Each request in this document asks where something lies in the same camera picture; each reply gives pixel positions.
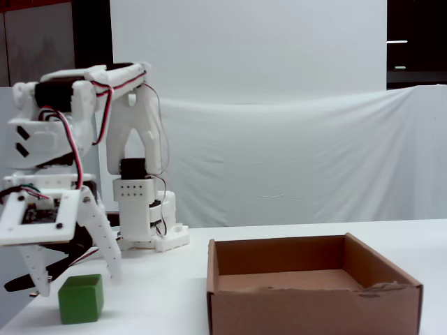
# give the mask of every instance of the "white backdrop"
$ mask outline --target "white backdrop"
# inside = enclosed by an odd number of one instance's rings
[[[318,141],[308,144],[321,118],[309,119],[301,108],[312,113],[312,103],[297,101],[386,89],[386,0],[110,3],[114,60],[153,65],[171,144],[166,178],[180,221],[198,227],[340,217],[329,209],[315,214],[315,197],[325,196],[310,191],[318,178],[310,178],[309,155]],[[353,100],[337,104],[348,108]],[[337,111],[328,104],[325,111]],[[117,210],[99,149],[105,205]],[[128,154],[140,153],[131,136]]]
[[[386,89],[386,0],[112,0],[116,62],[164,98],[260,103]]]
[[[281,105],[165,100],[163,121],[169,189],[192,227],[447,216],[446,86]]]

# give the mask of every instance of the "brown cardboard box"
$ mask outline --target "brown cardboard box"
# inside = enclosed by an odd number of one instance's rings
[[[423,286],[351,234],[210,242],[212,335],[416,335]]]

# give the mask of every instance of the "circuit board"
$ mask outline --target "circuit board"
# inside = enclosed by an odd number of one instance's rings
[[[28,204],[22,219],[23,225],[39,225],[55,223],[59,211],[60,200],[54,200],[54,209],[37,209],[36,204]]]

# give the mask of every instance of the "box wall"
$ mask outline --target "box wall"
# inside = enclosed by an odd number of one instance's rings
[[[364,297],[347,290],[212,296],[212,335],[416,335],[417,288]]]
[[[344,236],[216,242],[219,274],[341,269]]]
[[[344,241],[343,268],[365,288],[377,283],[394,282],[420,285],[416,279],[350,234]]]

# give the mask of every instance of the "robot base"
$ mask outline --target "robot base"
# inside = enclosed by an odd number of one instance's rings
[[[165,236],[154,234],[151,241],[128,241],[121,239],[118,241],[122,251],[131,248],[155,249],[157,253],[164,253],[171,249],[189,244],[189,228],[187,225],[176,223],[168,230]]]

